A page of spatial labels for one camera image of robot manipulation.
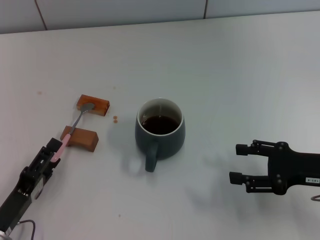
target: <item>white table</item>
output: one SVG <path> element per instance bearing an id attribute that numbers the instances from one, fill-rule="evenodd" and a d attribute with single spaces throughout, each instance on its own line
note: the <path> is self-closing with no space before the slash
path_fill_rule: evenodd
<path id="1" fill-rule="evenodd" d="M 94 153 L 68 148 L 22 219 L 45 240 L 314 240 L 320 188 L 248 194 L 229 171 L 267 173 L 266 157 L 236 156 L 253 139 L 320 153 L 320 12 L 0 35 L 0 203 L 81 94 L 110 101 L 86 114 Z M 175 101 L 182 150 L 144 171 L 136 112 Z M 118 123 L 113 123 L 118 116 Z M 28 240 L 31 226 L 14 239 Z"/>

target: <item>mug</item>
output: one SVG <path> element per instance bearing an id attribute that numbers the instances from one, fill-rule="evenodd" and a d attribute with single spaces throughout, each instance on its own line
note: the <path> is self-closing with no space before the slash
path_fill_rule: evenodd
<path id="1" fill-rule="evenodd" d="M 168 117 L 177 122 L 178 127 L 167 134 L 154 134 L 143 127 L 145 120 L 156 117 Z M 158 160 L 176 154 L 184 144 L 186 136 L 185 118 L 173 101 L 156 98 L 143 104 L 136 115 L 135 141 L 138 148 L 145 153 L 145 170 L 154 172 Z"/>

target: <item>black coffee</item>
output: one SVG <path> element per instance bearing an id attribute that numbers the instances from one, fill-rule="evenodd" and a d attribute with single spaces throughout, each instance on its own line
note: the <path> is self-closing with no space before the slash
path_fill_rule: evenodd
<path id="1" fill-rule="evenodd" d="M 152 116 L 142 122 L 145 130 L 152 134 L 169 134 L 179 127 L 179 123 L 167 116 Z"/>

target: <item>orange wooden block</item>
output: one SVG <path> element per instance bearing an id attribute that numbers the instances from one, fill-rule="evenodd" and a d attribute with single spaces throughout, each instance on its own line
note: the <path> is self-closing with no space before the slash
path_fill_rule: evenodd
<path id="1" fill-rule="evenodd" d="M 71 130 L 71 126 L 65 126 L 60 140 L 64 139 L 65 135 Z M 99 138 L 95 131 L 89 131 L 81 128 L 75 128 L 67 146 L 79 146 L 87 149 L 89 152 L 94 152 L 98 144 Z"/>
<path id="2" fill-rule="evenodd" d="M 93 103 L 94 104 L 94 109 L 92 109 L 91 111 L 89 111 L 89 113 L 92 114 L 98 114 L 101 116 L 105 116 L 109 107 L 110 107 L 110 102 L 107 100 L 103 100 L 100 98 L 96 98 L 93 96 L 87 96 L 87 95 L 81 95 L 81 97 L 79 98 L 79 101 L 76 104 L 76 108 L 78 110 L 80 110 L 81 106 L 83 104 L 87 104 L 87 103 Z"/>

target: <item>pink spoon handle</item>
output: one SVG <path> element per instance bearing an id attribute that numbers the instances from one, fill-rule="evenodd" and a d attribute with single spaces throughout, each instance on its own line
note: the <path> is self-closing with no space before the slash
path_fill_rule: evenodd
<path id="1" fill-rule="evenodd" d="M 70 137 L 71 137 L 71 135 L 69 133 L 64 136 L 64 138 L 62 139 L 62 145 L 59 148 L 59 150 L 51 158 L 51 162 L 55 163 L 56 161 L 58 161 L 61 154 L 64 152 L 65 147 L 66 147 L 67 143 L 69 142 Z"/>

